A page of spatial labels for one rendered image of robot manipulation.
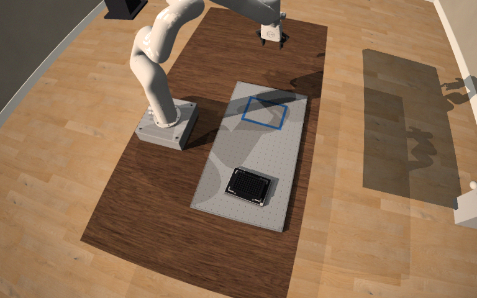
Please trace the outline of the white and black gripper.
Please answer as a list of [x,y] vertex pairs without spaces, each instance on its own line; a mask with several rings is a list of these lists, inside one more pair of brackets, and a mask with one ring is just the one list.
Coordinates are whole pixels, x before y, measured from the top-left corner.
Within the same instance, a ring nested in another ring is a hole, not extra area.
[[[261,32],[261,33],[259,33],[259,32]],[[286,35],[283,32],[283,26],[282,26],[281,20],[280,20],[279,24],[277,24],[277,25],[272,25],[272,26],[271,25],[267,25],[267,26],[261,25],[261,29],[256,30],[256,34],[260,37],[262,46],[264,46],[264,44],[265,44],[265,39],[266,40],[272,40],[272,41],[275,41],[275,42],[280,42],[280,44],[279,44],[279,49],[280,50],[281,50],[281,48],[283,48],[283,43],[285,43],[289,39],[289,36]]]

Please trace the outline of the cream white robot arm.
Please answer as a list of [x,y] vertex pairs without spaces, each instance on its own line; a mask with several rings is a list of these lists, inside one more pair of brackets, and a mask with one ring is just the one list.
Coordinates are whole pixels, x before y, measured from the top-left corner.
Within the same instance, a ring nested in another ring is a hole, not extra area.
[[[176,125],[181,112],[174,105],[166,73],[158,63],[164,63],[169,58],[179,29],[199,17],[205,7],[203,0],[166,1],[171,6],[159,13],[154,25],[145,26],[137,33],[130,57],[131,70],[141,82],[151,104],[148,109],[153,112],[149,111],[149,114],[154,115],[155,123],[161,128]],[[277,25],[280,19],[286,18],[286,12],[280,12],[281,0],[210,1],[262,25]]]

